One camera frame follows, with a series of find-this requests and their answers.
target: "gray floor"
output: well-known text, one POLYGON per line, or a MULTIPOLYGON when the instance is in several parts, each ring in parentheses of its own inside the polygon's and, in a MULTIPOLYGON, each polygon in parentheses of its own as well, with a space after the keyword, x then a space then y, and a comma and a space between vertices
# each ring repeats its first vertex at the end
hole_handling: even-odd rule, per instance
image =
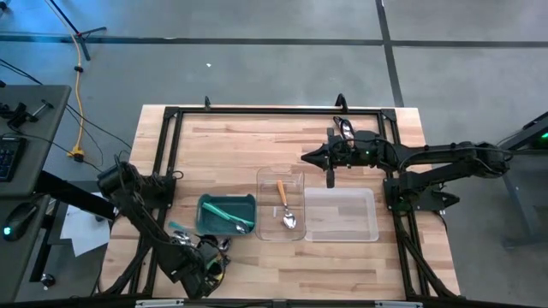
MULTIPOLYGON (((107 33, 115 36, 381 38, 373 0, 58 2, 81 31, 107 26, 107 33)), ((393 39, 548 39, 544 0, 385 0, 384 6, 393 39)), ((43 1, 13 0, 10 7, 0 17, 0 31, 64 33, 43 1)), ((44 83, 73 85, 71 44, 1 46, 1 58, 44 83)), ((394 53, 404 103, 420 109, 426 139, 436 144, 497 142, 545 112, 547 51, 395 48, 394 53)), ((352 105, 394 106, 382 47, 91 44, 90 52, 93 59, 84 63, 81 86, 86 116, 127 141, 134 137, 142 104, 200 104, 205 95, 215 104, 330 105, 343 92, 352 105)), ((0 69, 0 80, 30 83, 5 69, 0 69)), ((70 103, 76 106, 74 97, 70 103)), ((76 128, 67 115, 56 142, 72 148, 76 128)), ((111 165, 112 155, 123 146, 90 131, 104 151, 104 166, 111 165)), ((86 139, 84 145, 88 159, 97 162, 92 143, 86 139)), ((545 182, 548 162, 539 159, 536 166, 544 173, 523 170, 523 185, 545 182), (541 180, 530 181, 531 176, 541 180)), ((46 168, 76 181, 92 180, 96 174, 58 149, 51 150, 46 168)), ((547 306, 546 247, 508 252, 501 246, 504 237, 521 234, 502 181, 466 179, 448 188, 462 197, 447 215, 462 294, 547 306)), ((544 190, 531 191, 540 196, 544 190)), ((83 296, 90 289, 88 280, 66 295, 83 296)))

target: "clear plastic tray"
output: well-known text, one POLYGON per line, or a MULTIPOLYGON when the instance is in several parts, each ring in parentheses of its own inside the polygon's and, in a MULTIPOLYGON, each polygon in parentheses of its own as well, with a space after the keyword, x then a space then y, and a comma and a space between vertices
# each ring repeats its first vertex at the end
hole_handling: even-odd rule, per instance
POLYGON ((375 198, 371 189, 307 188, 305 200, 307 240, 378 240, 375 198))
POLYGON ((262 168, 257 173, 257 237, 261 240, 302 240, 307 232, 304 199, 305 175, 290 167, 262 168), (281 180, 289 211, 295 215, 295 228, 283 224, 283 203, 277 190, 281 180))

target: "wooden tabletop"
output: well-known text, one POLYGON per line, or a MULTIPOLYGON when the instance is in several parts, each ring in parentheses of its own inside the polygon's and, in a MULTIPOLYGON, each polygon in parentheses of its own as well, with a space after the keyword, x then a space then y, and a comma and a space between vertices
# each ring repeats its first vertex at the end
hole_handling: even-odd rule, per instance
MULTIPOLYGON (((140 115, 130 162, 143 175, 152 172, 164 105, 145 105, 140 115)), ((419 111, 396 109, 402 143, 425 144, 419 111)), ((350 116, 356 130, 378 131, 373 116, 350 116)), ((168 136, 172 135, 173 123, 168 136)), ((185 115, 175 170, 174 206, 167 221, 194 229, 198 198, 247 194, 257 191, 257 172, 263 167, 291 166, 305 174, 305 187, 325 187, 325 173, 300 160, 326 141, 325 129, 334 127, 327 115, 185 115)), ((166 169, 170 140, 164 153, 166 169)), ((429 166, 413 166, 424 171, 429 166)), ((210 298, 238 299, 404 299, 402 274, 391 214, 386 210, 379 169, 337 169, 336 187, 370 188, 374 192, 379 238, 368 243, 263 241, 254 234, 233 238, 232 263, 223 284, 210 298)), ((459 293, 445 228, 440 218, 417 212, 420 242, 426 261, 453 292, 459 293)), ((123 217, 116 222, 104 258, 102 287, 122 273, 135 254, 139 234, 123 217)), ((415 289, 416 267, 410 261, 415 289)), ((148 259, 143 274, 148 270, 148 259)), ((140 289, 144 285, 141 279, 140 289)), ((180 283, 173 284, 158 269, 156 297, 185 297, 180 283)))

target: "orange handle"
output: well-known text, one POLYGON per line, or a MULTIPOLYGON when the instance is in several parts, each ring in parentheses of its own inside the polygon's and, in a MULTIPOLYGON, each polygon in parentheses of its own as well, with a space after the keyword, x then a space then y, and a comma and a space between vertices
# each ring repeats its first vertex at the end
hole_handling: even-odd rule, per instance
POLYGON ((285 191, 283 190, 282 180, 277 181, 277 190, 280 192, 280 197, 282 197, 283 204, 287 205, 288 200, 285 198, 285 191))

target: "green handle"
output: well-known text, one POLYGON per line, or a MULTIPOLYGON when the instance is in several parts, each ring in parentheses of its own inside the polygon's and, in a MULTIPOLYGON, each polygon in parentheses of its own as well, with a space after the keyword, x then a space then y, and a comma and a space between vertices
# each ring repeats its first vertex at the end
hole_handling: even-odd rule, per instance
POLYGON ((223 218, 224 220, 227 220, 227 221, 237 220, 237 221, 240 221, 240 222, 243 222, 243 223, 247 224, 249 227, 253 227, 255 225, 253 222, 247 221, 247 220, 242 219, 242 218, 237 217, 237 216, 232 216, 231 214, 225 212, 224 210, 219 209, 217 206, 215 206, 213 204, 204 202, 202 204, 202 207, 204 209, 210 211, 211 213, 223 218))

